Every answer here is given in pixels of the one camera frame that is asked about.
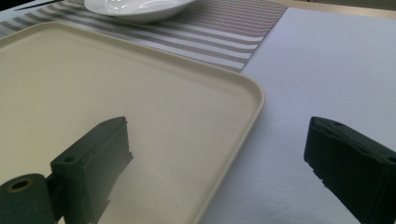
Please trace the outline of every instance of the striped placemat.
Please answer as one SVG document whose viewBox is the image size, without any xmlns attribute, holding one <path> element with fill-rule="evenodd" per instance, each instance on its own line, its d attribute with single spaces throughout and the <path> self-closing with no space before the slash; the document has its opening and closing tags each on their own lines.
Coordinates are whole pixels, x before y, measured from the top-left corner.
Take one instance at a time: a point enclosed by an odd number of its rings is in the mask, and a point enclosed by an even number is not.
<svg viewBox="0 0 396 224">
<path fill-rule="evenodd" d="M 92 13 L 81 0 L 66 0 L 2 21 L 0 32 L 60 21 L 240 71 L 286 9 L 264 0 L 197 0 L 168 21 L 130 24 Z"/>
</svg>

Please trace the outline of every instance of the table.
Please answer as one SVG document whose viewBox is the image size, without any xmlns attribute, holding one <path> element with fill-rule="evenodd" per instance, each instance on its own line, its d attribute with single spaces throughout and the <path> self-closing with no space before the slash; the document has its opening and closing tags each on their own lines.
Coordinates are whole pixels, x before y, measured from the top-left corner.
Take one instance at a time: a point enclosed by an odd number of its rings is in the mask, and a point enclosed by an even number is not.
<svg viewBox="0 0 396 224">
<path fill-rule="evenodd" d="M 243 68 L 266 103 L 203 223 L 359 223 L 304 162 L 306 132 L 320 116 L 396 149 L 396 20 L 323 10 L 289 8 Z"/>
</svg>

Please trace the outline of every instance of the tray rim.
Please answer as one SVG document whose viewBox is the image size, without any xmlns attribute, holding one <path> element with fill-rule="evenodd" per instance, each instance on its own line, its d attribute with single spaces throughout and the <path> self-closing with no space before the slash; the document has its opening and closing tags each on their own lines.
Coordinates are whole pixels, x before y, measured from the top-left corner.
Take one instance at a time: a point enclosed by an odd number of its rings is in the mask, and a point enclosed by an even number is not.
<svg viewBox="0 0 396 224">
<path fill-rule="evenodd" d="M 259 115 L 263 110 L 263 106 L 265 103 L 265 94 L 264 94 L 264 90 L 262 89 L 262 87 L 254 79 L 252 79 L 251 77 L 242 75 L 241 73 L 237 73 L 234 71 L 227 70 L 225 68 L 217 67 L 212 64 L 199 62 L 194 59 L 180 56 L 175 53 L 168 52 L 168 51 L 150 48 L 147 46 L 136 44 L 131 41 L 123 40 L 123 39 L 116 38 L 116 37 L 113 37 L 110 35 L 96 33 L 94 31 L 86 30 L 86 29 L 76 27 L 76 26 L 71 26 L 71 25 L 64 24 L 62 22 L 57 22 L 57 21 L 49 21 L 49 22 L 39 23 L 36 25 L 32 25 L 30 27 L 27 27 L 25 29 L 19 30 L 18 32 L 15 32 L 11 35 L 4 36 L 4 37 L 0 38 L 0 48 L 2 48 L 2 46 L 4 46 L 4 45 L 7 45 L 7 44 L 15 41 L 15 38 L 16 39 L 24 38 L 25 37 L 24 35 L 35 34 L 42 30 L 48 30 L 48 29 L 62 29 L 62 30 L 66 30 L 66 32 L 77 33 L 77 35 L 84 35 L 87 37 L 97 36 L 97 37 L 101 38 L 101 40 L 120 42 L 122 45 L 129 46 L 129 48 L 136 48 L 139 51 L 147 50 L 147 51 L 155 52 L 156 58 L 161 58 L 161 55 L 164 55 L 165 56 L 164 61 L 178 60 L 178 61 L 180 61 L 180 63 L 177 63 L 177 65 L 179 65 L 179 66 L 191 68 L 191 66 L 188 66 L 188 64 L 195 64 L 196 66 L 192 67 L 194 70 L 197 70 L 197 68 L 200 68 L 200 70 L 207 69 L 209 71 L 217 71 L 218 72 L 217 76 L 221 76 L 221 77 L 231 76 L 232 79 L 236 78 L 236 79 L 244 80 L 247 83 L 249 83 L 249 85 L 255 87 L 255 90 L 251 90 L 251 89 L 249 89 L 249 90 L 255 91 L 256 95 L 260 96 L 260 98 L 258 98 L 259 103 L 257 104 L 257 108 L 255 109 L 254 114 L 252 114 L 252 117 L 251 117 L 246 129 L 243 130 L 244 133 L 241 134 L 237 144 L 235 144 L 235 147 L 233 148 L 233 150 L 231 152 L 231 156 L 229 157 L 229 159 L 223 166 L 221 172 L 219 173 L 219 178 L 213 184 L 213 187 L 211 188 L 211 190 L 207 194 L 206 198 L 204 199 L 202 206 L 198 209 L 198 212 L 195 214 L 195 218 L 192 219 L 193 224 L 199 223 L 200 220 L 202 220 L 207 207 L 210 205 L 214 196 L 216 195 L 217 191 L 219 190 L 220 185 L 222 184 L 227 173 L 229 172 L 231 166 L 233 165 L 233 162 L 235 161 L 240 150 L 242 149 L 244 143 L 246 142 L 249 134 L 251 133 L 251 131 L 253 129 L 254 124 L 258 120 Z"/>
</svg>

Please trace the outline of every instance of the plate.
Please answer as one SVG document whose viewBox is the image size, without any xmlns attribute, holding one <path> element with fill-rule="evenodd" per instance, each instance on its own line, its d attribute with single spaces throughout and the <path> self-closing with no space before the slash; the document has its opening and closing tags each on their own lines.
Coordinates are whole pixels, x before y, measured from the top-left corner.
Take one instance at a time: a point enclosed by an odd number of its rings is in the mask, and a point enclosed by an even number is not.
<svg viewBox="0 0 396 224">
<path fill-rule="evenodd" d="M 130 22 L 166 20 L 195 0 L 85 0 L 85 7 L 94 13 L 117 17 Z"/>
<path fill-rule="evenodd" d="M 238 73 L 55 22 L 0 39 L 0 58 L 1 183 L 127 118 L 134 160 L 100 224 L 199 223 L 264 103 Z"/>
</svg>

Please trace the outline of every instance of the gray striped placemat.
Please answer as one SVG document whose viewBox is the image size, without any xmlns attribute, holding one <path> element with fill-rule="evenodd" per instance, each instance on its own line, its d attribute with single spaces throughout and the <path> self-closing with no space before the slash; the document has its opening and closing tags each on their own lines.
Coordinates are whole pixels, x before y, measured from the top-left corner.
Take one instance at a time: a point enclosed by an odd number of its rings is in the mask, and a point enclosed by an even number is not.
<svg viewBox="0 0 396 224">
<path fill-rule="evenodd" d="M 2 21 L 0 32 L 60 21 L 240 71 L 286 9 L 264 0 L 197 0 L 168 21 L 130 24 L 92 13 L 80 0 L 66 0 Z"/>
</svg>

